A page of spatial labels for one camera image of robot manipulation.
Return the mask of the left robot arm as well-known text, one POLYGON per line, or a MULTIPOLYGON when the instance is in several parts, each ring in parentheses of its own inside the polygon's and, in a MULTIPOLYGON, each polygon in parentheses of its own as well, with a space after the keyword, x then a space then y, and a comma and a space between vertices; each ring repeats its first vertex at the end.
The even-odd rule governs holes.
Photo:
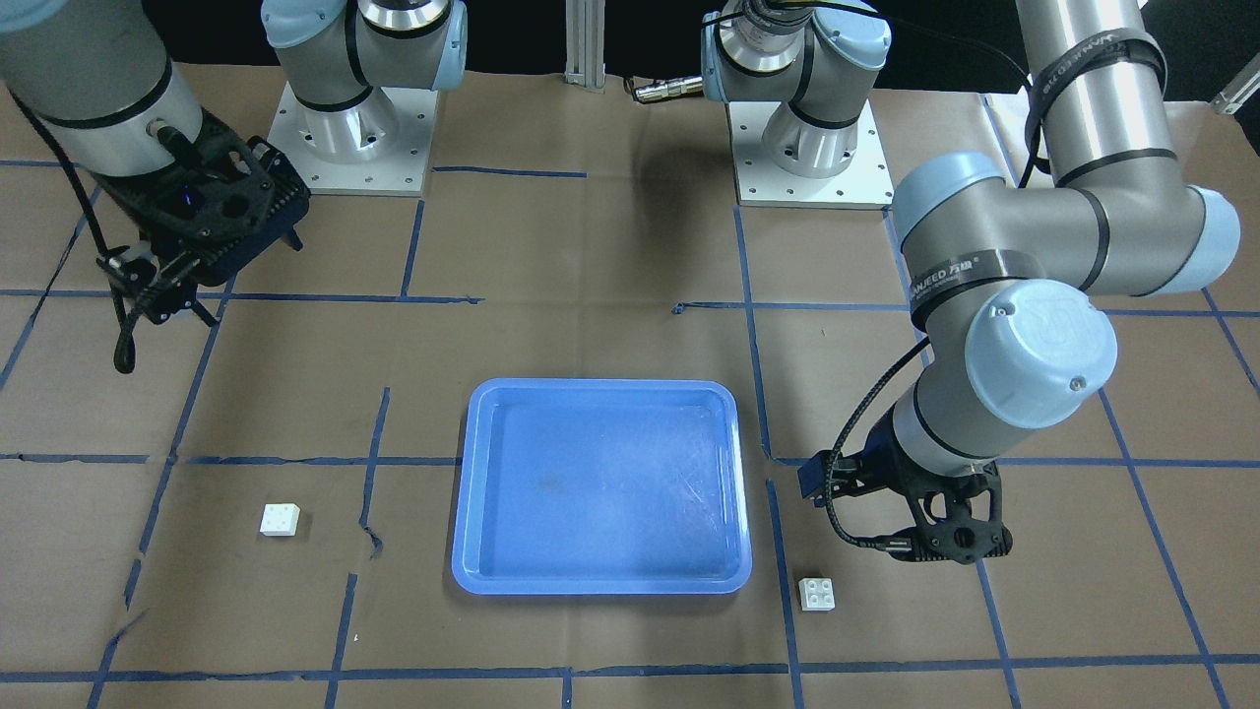
POLYGON ((911 319, 932 363, 843 453, 799 470, 803 497, 847 544, 897 560, 1002 557, 995 461, 1070 418, 1111 377, 1110 320, 1091 295, 1205 288, 1234 261, 1240 217, 1191 185, 1171 144, 1166 55, 1134 1, 1021 1, 1027 167, 1011 186, 983 152, 922 162, 891 208, 911 319))

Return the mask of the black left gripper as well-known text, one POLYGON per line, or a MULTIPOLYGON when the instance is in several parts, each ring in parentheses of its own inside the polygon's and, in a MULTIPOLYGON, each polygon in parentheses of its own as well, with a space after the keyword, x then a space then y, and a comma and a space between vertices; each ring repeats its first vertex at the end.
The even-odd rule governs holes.
POLYGON ((798 468, 801 497, 824 508, 837 536, 857 548, 886 552, 896 560, 955 560, 974 564, 1004 557, 1013 547, 1002 521, 1002 480, 994 462, 966 463, 961 476, 931 474, 897 448, 869 450, 833 461, 819 450, 798 468), (834 508, 837 497, 892 490, 908 504, 914 524, 878 536, 845 531, 834 508))

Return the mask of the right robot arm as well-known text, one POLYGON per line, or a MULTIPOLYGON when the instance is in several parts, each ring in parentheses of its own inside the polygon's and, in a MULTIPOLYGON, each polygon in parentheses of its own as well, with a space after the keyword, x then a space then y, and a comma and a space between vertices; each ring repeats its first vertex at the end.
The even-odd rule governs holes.
POLYGON ((19 108, 139 225, 100 247, 121 326, 194 311, 272 243, 297 251, 311 190, 420 186, 425 140, 404 99, 467 65, 462 1, 265 1, 286 76, 267 139, 239 139, 194 98, 139 1, 5 1, 3 81, 19 108))

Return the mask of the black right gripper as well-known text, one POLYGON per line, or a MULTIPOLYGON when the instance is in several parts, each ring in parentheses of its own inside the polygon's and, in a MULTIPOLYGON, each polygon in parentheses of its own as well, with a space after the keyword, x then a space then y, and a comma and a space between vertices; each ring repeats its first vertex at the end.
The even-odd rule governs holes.
POLYGON ((139 305, 160 324, 181 309, 203 320, 198 287, 231 280, 276 241, 294 251, 309 212, 310 189, 281 150, 261 136, 242 140, 205 113, 198 139, 163 140, 176 149, 163 170, 100 176, 100 186, 139 228, 135 246, 97 256, 113 293, 139 305))

